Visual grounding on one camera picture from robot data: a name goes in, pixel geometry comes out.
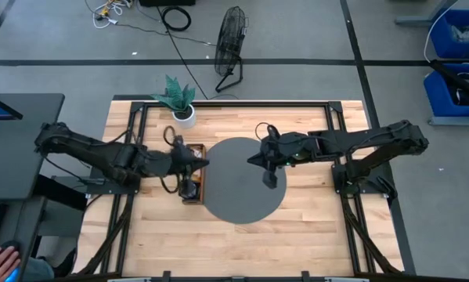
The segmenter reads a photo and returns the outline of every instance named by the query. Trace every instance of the wooden table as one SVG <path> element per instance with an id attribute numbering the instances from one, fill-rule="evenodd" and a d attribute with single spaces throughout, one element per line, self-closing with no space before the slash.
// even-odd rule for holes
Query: wooden table
<path id="1" fill-rule="evenodd" d="M 111 103 L 103 140 L 111 140 L 125 130 L 131 103 Z M 361 101 L 342 101 L 342 106 L 350 132 L 368 128 Z M 326 119 L 319 110 L 201 108 L 197 109 L 194 128 L 175 128 L 186 143 L 203 143 L 210 148 L 230 137 L 255 139 L 254 128 L 261 121 L 274 124 L 282 133 L 326 129 Z M 169 150 L 162 134 L 167 125 L 173 124 L 169 110 L 152 108 L 143 143 L 154 150 Z M 265 130 L 261 129 L 259 135 L 265 136 Z M 354 157 L 370 152 L 359 150 Z M 165 270 L 171 270 L 174 277 L 299 277 L 302 270 L 314 277 L 351 276 L 344 216 L 330 166 L 314 163 L 287 168 L 287 192 L 282 204 L 267 218 L 247 225 L 223 222 L 204 206 L 184 205 L 176 194 L 163 190 L 159 179 L 143 179 L 133 206 L 123 276 L 160 277 Z M 166 178 L 166 182 L 174 185 L 174 178 Z M 372 240 L 394 266 L 402 269 L 387 201 L 380 194 L 365 194 L 362 199 Z M 87 210 L 74 272 L 86 265 L 105 239 L 112 200 L 113 196 L 103 196 Z M 356 243 L 362 269 L 366 270 L 357 235 Z M 114 245 L 110 269 L 117 254 L 117 243 Z"/>

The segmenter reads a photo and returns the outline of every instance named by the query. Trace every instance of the blue bin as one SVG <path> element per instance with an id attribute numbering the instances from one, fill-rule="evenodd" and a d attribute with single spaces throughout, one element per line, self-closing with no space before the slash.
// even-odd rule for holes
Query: blue bin
<path id="1" fill-rule="evenodd" d="M 469 64 L 447 63 L 450 70 L 456 73 L 469 73 Z M 436 71 L 429 74 L 424 80 L 425 90 L 436 117 L 469 117 L 469 106 L 457 106 L 452 101 L 445 79 Z"/>
<path id="2" fill-rule="evenodd" d="M 453 38 L 450 25 L 469 25 L 469 10 L 450 10 L 436 23 L 431 32 L 436 53 L 442 58 L 469 59 L 469 42 L 458 42 Z"/>

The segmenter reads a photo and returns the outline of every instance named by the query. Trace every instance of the electric fan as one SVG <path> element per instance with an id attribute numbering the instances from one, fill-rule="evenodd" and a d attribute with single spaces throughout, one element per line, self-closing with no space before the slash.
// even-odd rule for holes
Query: electric fan
<path id="1" fill-rule="evenodd" d="M 243 61 L 240 53 L 246 29 L 246 17 L 243 10 L 238 6 L 228 9 L 218 33 L 217 50 L 215 51 L 215 71 L 224 77 L 215 87 L 217 92 L 243 80 Z M 240 63 L 240 79 L 221 87 L 227 77 L 233 75 L 234 67 L 238 62 Z"/>

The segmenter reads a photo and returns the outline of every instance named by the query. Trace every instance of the green leaves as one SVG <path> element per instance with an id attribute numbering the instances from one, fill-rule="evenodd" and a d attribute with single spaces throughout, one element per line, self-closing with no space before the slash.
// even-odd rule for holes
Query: green leaves
<path id="1" fill-rule="evenodd" d="M 184 104 L 189 106 L 193 102 L 194 97 L 196 96 L 196 89 L 189 89 L 189 85 L 186 85 L 182 93 L 184 97 Z"/>
<path id="2" fill-rule="evenodd" d="M 186 85 L 183 90 L 177 78 L 171 79 L 166 76 L 166 91 L 164 95 L 152 94 L 151 97 L 164 104 L 173 111 L 185 111 L 193 102 L 196 95 L 196 89 L 189 89 Z"/>

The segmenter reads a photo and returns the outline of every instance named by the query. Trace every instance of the gray circular mat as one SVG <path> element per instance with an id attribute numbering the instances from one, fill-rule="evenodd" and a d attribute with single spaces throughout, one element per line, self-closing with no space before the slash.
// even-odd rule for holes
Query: gray circular mat
<path id="1" fill-rule="evenodd" d="M 248 164 L 260 151 L 260 142 L 231 138 L 215 144 L 208 152 L 204 205 L 213 215 L 227 222 L 257 222 L 274 212 L 287 189 L 284 168 L 276 170 L 278 187 L 269 189 L 262 182 L 264 168 Z"/>

